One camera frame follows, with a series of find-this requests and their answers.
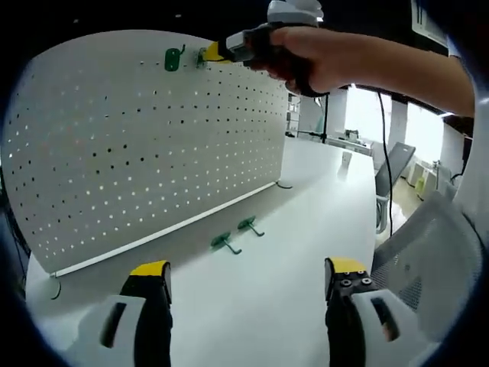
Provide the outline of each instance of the pegboard stand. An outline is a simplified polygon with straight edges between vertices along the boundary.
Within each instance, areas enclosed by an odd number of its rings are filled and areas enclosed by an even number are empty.
[[[186,50],[165,70],[165,50]],[[287,91],[210,41],[93,34],[35,57],[5,115],[2,163],[32,252],[60,276],[182,228],[280,178]]]

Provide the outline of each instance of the hand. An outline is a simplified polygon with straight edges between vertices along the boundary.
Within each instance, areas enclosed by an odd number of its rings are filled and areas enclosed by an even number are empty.
[[[270,35],[270,42],[282,46],[293,54],[310,60],[313,64],[309,85],[318,93],[350,83],[350,68],[355,60],[355,50],[351,48],[354,34],[343,34],[312,27],[285,27]],[[291,92],[300,94],[295,80],[280,65],[251,65],[254,70],[266,70],[274,79],[286,80]]]

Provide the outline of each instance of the wall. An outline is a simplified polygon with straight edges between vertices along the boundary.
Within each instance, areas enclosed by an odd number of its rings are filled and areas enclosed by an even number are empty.
[[[397,142],[404,143],[407,127],[407,103],[392,101],[390,117],[390,134],[387,150],[390,151]]]
[[[442,165],[448,167],[454,174],[461,173],[463,167],[462,154],[464,150],[464,135],[451,126],[443,124]]]
[[[407,104],[392,101],[392,113],[390,117],[390,132],[387,142],[387,152],[394,147],[397,142],[404,143],[407,127]],[[380,142],[372,143],[372,156],[374,168],[379,170],[385,162],[384,146]]]
[[[321,103],[324,108],[325,97],[321,98]],[[324,109],[321,109],[315,102],[314,98],[300,97],[300,114],[299,114],[299,130],[305,132],[322,133],[324,124]]]
[[[337,136],[345,130],[346,97],[348,90],[335,89],[329,94],[326,134]]]
[[[345,130],[347,93],[346,90],[335,89],[329,94],[328,120],[326,122],[326,134],[328,135],[337,136],[339,132],[342,133]],[[325,105],[325,97],[321,98],[321,103],[323,106]],[[322,133],[323,116],[324,112],[314,102],[314,98],[301,97],[299,130]],[[300,137],[310,138],[305,134],[300,134]]]

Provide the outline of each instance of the gray mesh chair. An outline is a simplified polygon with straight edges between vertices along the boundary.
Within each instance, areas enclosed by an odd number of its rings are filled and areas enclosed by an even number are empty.
[[[483,248],[457,207],[434,191],[375,251],[371,275],[417,312],[423,332],[439,342],[474,287]]]
[[[389,153],[390,172],[392,173],[392,186],[403,173],[416,149],[409,145],[397,142]],[[375,175],[375,193],[377,194],[377,233],[382,233],[387,227],[388,199],[390,195],[389,170],[387,162]]]

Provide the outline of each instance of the floor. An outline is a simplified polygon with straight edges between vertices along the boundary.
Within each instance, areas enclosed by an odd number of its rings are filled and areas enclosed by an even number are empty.
[[[414,187],[411,187],[406,180],[400,178],[397,180],[393,188],[393,205],[392,205],[392,221],[393,230],[396,231],[401,227],[410,216],[421,205],[421,199],[416,195]],[[389,225],[387,229],[381,234],[377,235],[375,239],[375,247],[380,246],[389,238]]]

